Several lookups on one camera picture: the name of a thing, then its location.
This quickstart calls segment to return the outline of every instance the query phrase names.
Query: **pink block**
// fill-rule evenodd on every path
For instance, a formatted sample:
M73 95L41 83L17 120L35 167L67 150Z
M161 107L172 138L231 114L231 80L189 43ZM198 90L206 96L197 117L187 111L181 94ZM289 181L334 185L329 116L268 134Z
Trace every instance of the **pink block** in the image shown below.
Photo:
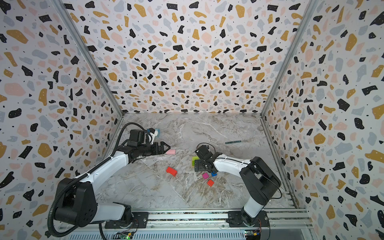
M168 155L175 155L176 154L176 149L170 149L166 152Z

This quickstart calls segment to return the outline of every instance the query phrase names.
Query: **marble floor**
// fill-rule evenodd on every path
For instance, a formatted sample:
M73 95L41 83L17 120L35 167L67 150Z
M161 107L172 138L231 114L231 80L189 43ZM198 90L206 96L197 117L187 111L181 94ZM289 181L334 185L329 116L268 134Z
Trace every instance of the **marble floor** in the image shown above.
M241 178L218 172L210 177L215 183L209 187L203 172L194 171L191 158L201 142L239 159L259 156L279 176L258 115L139 113L126 114L122 126L127 122L160 129L155 141L164 141L176 149L176 155L149 156L120 169L100 187L98 202L120 202L132 208L243 207L250 195ZM127 127L120 143L133 127ZM247 142L225 144L235 140ZM166 173L168 167L177 170L176 177ZM266 208L292 208L290 196L280 189L283 197L272 199Z

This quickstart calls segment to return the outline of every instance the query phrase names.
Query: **terrazzo wall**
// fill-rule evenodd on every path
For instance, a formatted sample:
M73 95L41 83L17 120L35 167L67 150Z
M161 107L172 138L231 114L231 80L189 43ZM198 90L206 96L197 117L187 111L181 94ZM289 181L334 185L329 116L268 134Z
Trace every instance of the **terrazzo wall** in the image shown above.
M261 111L304 0L65 0L124 112Z
M319 239L384 232L383 1L319 1L265 119Z
M54 239L57 183L101 159L117 114L49 1L0 8L0 239Z

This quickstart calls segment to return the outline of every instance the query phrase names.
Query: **terrazzo pattern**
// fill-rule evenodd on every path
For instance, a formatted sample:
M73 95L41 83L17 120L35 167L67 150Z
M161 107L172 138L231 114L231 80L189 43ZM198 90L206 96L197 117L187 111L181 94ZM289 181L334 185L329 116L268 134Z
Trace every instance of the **terrazzo pattern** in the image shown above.
M320 1L265 119L319 239L384 227L382 1Z
M54 239L57 183L101 160L117 114L49 1L0 8L0 239Z
M64 2L127 113L261 111L308 3Z
M96 193L98 202L121 202L132 208L242 208L250 195L241 178L218 172L209 179L195 172L192 156L200 142L212 144L216 151L240 159L261 157L279 176L261 121L255 115L239 114L127 114L123 124L136 122L146 128L160 129L156 142L164 141L176 155L149 156L125 166L109 178ZM128 127L121 142L129 138ZM227 141L248 140L234 144ZM174 177L166 173L171 167ZM291 196L272 199L267 208L294 208Z

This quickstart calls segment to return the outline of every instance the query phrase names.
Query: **black mounting plate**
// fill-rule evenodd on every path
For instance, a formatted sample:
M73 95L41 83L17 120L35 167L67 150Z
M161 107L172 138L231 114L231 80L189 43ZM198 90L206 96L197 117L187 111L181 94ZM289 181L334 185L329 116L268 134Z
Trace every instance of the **black mounting plate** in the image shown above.
M147 227L147 222L148 222L148 212L132 212L133 214L133 226L131 227L131 230L135 230L137 228L146 228ZM120 228L116 222L118 221L113 221L110 220L109 222L105 223L105 229L124 229Z
M267 215L265 211L260 211L259 214L256 216L256 219L259 219L262 223L262 227L269 227L269 221L265 220L266 216ZM256 220L256 222L257 223L253 227L258 228L260 224L258 220ZM227 223L229 223L229 227L248 227L243 223L240 211L229 211Z

